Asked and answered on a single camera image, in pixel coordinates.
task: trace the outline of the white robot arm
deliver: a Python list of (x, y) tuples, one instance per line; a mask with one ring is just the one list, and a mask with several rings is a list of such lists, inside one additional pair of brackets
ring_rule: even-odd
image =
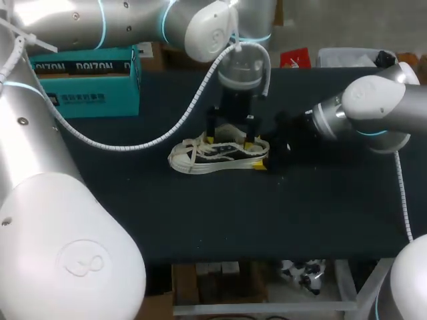
[[(427, 132), (427, 87), (409, 65), (355, 80), (340, 95), (317, 105), (311, 117), (325, 139), (363, 139), (378, 153), (393, 153), (410, 134)], [(424, 320), (427, 314), (427, 235), (397, 256), (369, 320)]]
[[(145, 291), (139, 248), (84, 185), (22, 55), (25, 44), (36, 36), (60, 50), (163, 41), (205, 62), (228, 44), (236, 9), (249, 18), (245, 39), (266, 43), (275, 4), (0, 0), (0, 310), (6, 320), (133, 320)], [(31, 36), (16, 40), (11, 24)], [(253, 59), (241, 63), (246, 52)], [(223, 73), (231, 70), (222, 77), (226, 83), (245, 90), (261, 82), (263, 55), (250, 46), (224, 62)]]

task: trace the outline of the dark table surface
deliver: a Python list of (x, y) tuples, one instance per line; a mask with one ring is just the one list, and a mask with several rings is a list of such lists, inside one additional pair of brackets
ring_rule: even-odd
[[(264, 118), (263, 129), (271, 129), (279, 110), (305, 111), (374, 72), (276, 69), (268, 100), (254, 109)], [(71, 123), (103, 143), (155, 139), (181, 117), (202, 77), (192, 72), (147, 74), (140, 117)], [(184, 126), (145, 151), (109, 153), (64, 133), (88, 187), (135, 239), (146, 262), (377, 259), (395, 257), (407, 244), (391, 155), (343, 147), (330, 157), (351, 161), (296, 165), (276, 175), (237, 170), (190, 176), (170, 169), (172, 147), (201, 134), (204, 111), (220, 100), (220, 93), (212, 79)], [(426, 145), (425, 139), (413, 137), (401, 151), (415, 236), (427, 233)]]

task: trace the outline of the sneaker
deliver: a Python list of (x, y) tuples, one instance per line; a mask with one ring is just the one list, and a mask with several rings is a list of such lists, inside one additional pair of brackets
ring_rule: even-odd
[(170, 166), (181, 173), (203, 175), (225, 169), (253, 169), (267, 157), (270, 145), (259, 138), (244, 149), (246, 134), (230, 124), (215, 130), (216, 143), (205, 142), (206, 132), (197, 139), (184, 140), (167, 158)]

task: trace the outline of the blue led ring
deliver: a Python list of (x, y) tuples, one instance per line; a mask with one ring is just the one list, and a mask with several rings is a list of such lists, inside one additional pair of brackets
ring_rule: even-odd
[(30, 86), (30, 85), (26, 85), (24, 83), (14, 82), (14, 81), (6, 81), (4, 83), (4, 85), (9, 85), (11, 87), (20, 87), (20, 88), (25, 88), (25, 89), (31, 90), (32, 92), (36, 92), (36, 94), (38, 94), (40, 97), (42, 97), (44, 99), (44, 96), (41, 94), (41, 92), (38, 91), (36, 88)]
[(169, 41), (166, 38), (166, 18), (167, 18), (167, 15), (169, 14), (169, 11), (171, 11), (171, 8), (175, 2), (177, 2), (177, 0), (170, 0), (169, 1), (169, 5), (167, 5), (165, 14), (163, 15), (163, 19), (161, 20), (161, 34), (163, 35), (163, 38), (165, 39), (166, 43), (169, 43)]
[(105, 40), (105, 34), (107, 33), (107, 22), (105, 20), (105, 12), (104, 12), (104, 6), (102, 5), (102, 0), (98, 0), (98, 3), (99, 3), (99, 8), (101, 9), (101, 16), (102, 16), (102, 36), (98, 46), (95, 49), (99, 49), (100, 47), (102, 47)]

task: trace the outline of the shoelace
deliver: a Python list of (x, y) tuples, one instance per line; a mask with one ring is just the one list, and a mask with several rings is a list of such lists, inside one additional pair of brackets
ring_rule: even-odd
[(182, 141), (183, 145), (191, 145), (179, 152), (179, 154), (186, 154), (191, 151), (191, 166), (195, 165), (197, 155), (204, 155), (205, 153), (214, 152), (215, 148), (208, 145), (203, 139), (186, 139)]

